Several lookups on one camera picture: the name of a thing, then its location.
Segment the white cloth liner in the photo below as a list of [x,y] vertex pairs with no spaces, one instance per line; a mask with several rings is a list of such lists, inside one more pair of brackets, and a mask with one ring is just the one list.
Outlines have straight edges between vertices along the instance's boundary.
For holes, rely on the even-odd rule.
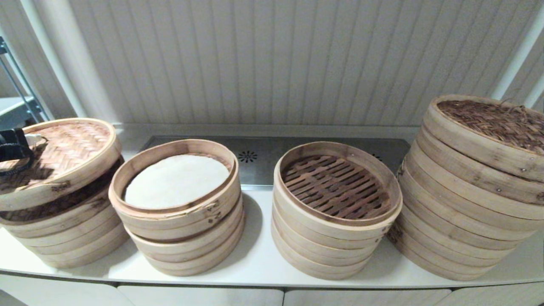
[[180,207],[209,194],[228,177],[227,167],[210,157],[172,156],[135,176],[124,200],[140,209]]

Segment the white round pole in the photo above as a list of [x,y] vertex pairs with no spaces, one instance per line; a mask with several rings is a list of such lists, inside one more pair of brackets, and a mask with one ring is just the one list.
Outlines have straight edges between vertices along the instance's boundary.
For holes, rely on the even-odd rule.
[[532,87],[531,91],[529,91],[529,94],[525,98],[523,106],[525,108],[533,108],[538,102],[538,99],[540,95],[542,95],[543,92],[544,92],[544,75],[541,75],[541,77]]
[[509,60],[508,66],[501,74],[501,78],[498,81],[495,89],[491,93],[492,99],[503,99],[509,86],[515,79],[515,76],[519,73],[525,60],[530,54],[530,51],[536,44],[538,37],[544,31],[544,0],[541,2],[541,6],[533,19],[532,25],[525,35],[522,37],[522,41],[517,47],[513,58]]
[[72,82],[68,77],[68,74],[63,68],[60,57],[58,56],[57,51],[55,50],[53,43],[49,38],[49,34],[46,31],[46,28],[33,0],[20,1],[25,14],[29,18],[29,22],[33,31],[35,32],[37,40],[39,41],[43,52],[45,53],[47,61],[52,67],[53,73],[56,76],[60,87],[62,88],[62,91],[66,95],[71,108],[73,109],[77,117],[88,117],[86,109],[81,104],[79,96],[77,95],[74,86],[72,85]]

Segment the light woven bamboo steamer lid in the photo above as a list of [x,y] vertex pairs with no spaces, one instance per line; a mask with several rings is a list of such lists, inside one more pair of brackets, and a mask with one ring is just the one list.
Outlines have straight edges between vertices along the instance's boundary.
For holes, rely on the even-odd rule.
[[28,126],[25,134],[46,137],[32,147],[31,168],[0,176],[0,211],[14,211],[49,203],[87,186],[121,157],[115,128],[99,119],[69,118]]

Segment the dark woven bamboo steamer lid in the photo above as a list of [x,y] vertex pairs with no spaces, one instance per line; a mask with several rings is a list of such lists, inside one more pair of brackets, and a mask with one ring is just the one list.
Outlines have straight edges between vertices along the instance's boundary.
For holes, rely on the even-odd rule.
[[459,153],[544,183],[544,113],[495,99],[445,95],[430,103],[423,125]]

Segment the far left steamer stack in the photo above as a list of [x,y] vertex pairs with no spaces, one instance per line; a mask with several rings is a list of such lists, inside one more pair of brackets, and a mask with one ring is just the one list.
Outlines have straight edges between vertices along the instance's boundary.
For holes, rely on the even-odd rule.
[[72,193],[36,207],[0,211],[0,224],[17,238],[38,238],[82,224],[108,204],[111,178],[122,165],[122,157],[93,182]]

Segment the white shelf board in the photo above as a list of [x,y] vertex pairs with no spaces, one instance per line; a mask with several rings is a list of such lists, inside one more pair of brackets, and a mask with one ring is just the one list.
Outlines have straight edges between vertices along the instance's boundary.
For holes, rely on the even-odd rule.
[[36,123],[21,97],[0,98],[0,130],[23,128]]

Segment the grey metal rack frame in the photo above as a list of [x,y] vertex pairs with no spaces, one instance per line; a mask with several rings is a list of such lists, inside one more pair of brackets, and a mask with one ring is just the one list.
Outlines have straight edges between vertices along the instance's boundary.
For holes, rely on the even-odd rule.
[[29,80],[23,73],[11,47],[9,47],[2,36],[0,36],[0,71],[5,74],[4,77],[0,77],[0,89],[7,88],[6,82],[13,87],[10,94],[2,93],[0,94],[0,98],[21,97],[29,110],[31,110],[31,114],[37,123],[49,120],[49,115],[46,113],[45,107],[43,107],[37,93],[35,93]]

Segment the bamboo steamer basket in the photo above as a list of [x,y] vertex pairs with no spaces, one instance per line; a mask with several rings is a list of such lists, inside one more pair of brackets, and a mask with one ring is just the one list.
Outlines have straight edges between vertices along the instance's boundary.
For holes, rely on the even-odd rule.
[[377,248],[378,243],[382,240],[382,236],[367,240],[367,244],[363,248],[346,249],[327,246],[322,243],[311,241],[297,231],[292,229],[276,211],[272,211],[273,223],[276,225],[280,237],[287,242],[294,251],[301,256],[328,266],[347,266],[355,265],[363,260],[368,259],[372,252]]
[[72,227],[55,229],[51,234],[17,234],[14,229],[8,229],[8,233],[14,236],[25,248],[35,250],[39,254],[58,254],[82,247],[94,240],[101,238],[117,226],[122,225],[120,218],[112,207],[108,207]]
[[400,185],[365,151],[337,142],[311,142],[287,151],[274,169],[277,214],[297,234],[338,247],[378,243],[402,211]]
[[280,255],[293,267],[299,271],[319,279],[342,280],[347,279],[359,273],[370,261],[372,256],[354,265],[347,266],[329,266],[316,263],[300,255],[291,246],[280,237],[275,227],[271,227],[271,235]]
[[405,157],[406,170],[439,203],[489,225],[515,231],[544,229],[544,207],[506,198],[458,178],[419,147]]
[[211,229],[193,238],[175,243],[151,242],[128,231],[138,250],[151,259],[164,263],[182,263],[211,252],[225,242],[234,232],[244,214],[241,203]]
[[400,215],[391,229],[396,225],[399,230],[410,235],[414,240],[429,248],[432,252],[447,259],[470,266],[497,265],[499,261],[518,246],[507,250],[492,250],[478,248],[451,239],[418,217],[406,203],[404,204]]
[[414,240],[395,225],[386,234],[405,257],[435,275],[455,281],[470,281],[488,273],[496,265],[470,266],[445,258]]
[[492,250],[513,249],[538,232],[537,230],[511,231],[472,219],[439,203],[408,174],[400,177],[399,184],[403,199],[414,214],[451,239],[474,247]]
[[71,269],[101,259],[124,244],[128,238],[130,236],[124,227],[119,225],[101,238],[68,252],[47,255],[39,254],[35,250],[32,252],[49,266],[57,269]]
[[216,249],[200,256],[196,259],[188,260],[182,263],[166,263],[163,261],[151,259],[145,255],[146,260],[158,271],[173,276],[191,276],[203,273],[212,269],[223,262],[231,254],[241,239],[245,225],[245,218],[239,221],[233,234]]
[[[204,156],[221,162],[228,177],[210,193],[165,209],[137,208],[124,200],[126,187],[145,168],[175,155]],[[218,224],[241,198],[239,163],[225,145],[204,139],[183,139],[144,150],[123,163],[111,180],[109,200],[127,231],[152,241],[180,241]]]

